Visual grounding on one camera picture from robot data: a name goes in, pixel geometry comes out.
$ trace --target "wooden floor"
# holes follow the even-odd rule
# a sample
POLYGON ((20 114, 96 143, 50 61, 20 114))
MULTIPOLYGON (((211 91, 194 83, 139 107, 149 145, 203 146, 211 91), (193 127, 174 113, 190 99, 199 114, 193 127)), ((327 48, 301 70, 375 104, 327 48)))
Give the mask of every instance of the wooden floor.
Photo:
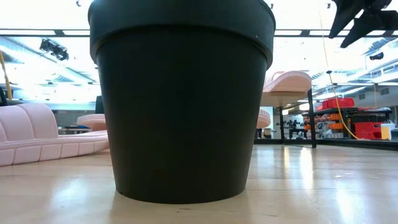
POLYGON ((246 191, 162 205, 115 192, 109 151, 0 168, 0 223, 397 223, 398 153, 255 146, 246 191))

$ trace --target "plastic pot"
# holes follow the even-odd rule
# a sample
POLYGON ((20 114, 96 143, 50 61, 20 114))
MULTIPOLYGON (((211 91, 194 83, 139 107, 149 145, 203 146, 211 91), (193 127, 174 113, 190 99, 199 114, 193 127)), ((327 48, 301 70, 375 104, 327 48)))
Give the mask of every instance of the plastic pot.
POLYGON ((89 10, 116 190, 200 203, 246 185, 275 21, 262 0, 97 0, 89 10))

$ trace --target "red container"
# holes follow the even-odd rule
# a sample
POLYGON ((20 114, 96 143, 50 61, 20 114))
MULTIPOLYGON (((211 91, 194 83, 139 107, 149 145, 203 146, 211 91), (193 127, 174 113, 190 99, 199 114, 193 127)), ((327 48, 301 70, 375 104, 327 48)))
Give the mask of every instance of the red container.
POLYGON ((358 122, 354 123, 356 133, 381 133, 379 122, 358 122))
POLYGON ((381 139, 381 133, 355 133, 355 135, 360 139, 370 139, 370 140, 381 139))
MULTIPOLYGON (((354 99, 352 98, 339 98, 338 104, 340 108, 352 108, 355 106, 354 99)), ((337 108, 336 98, 330 98, 322 102, 322 109, 337 108)))

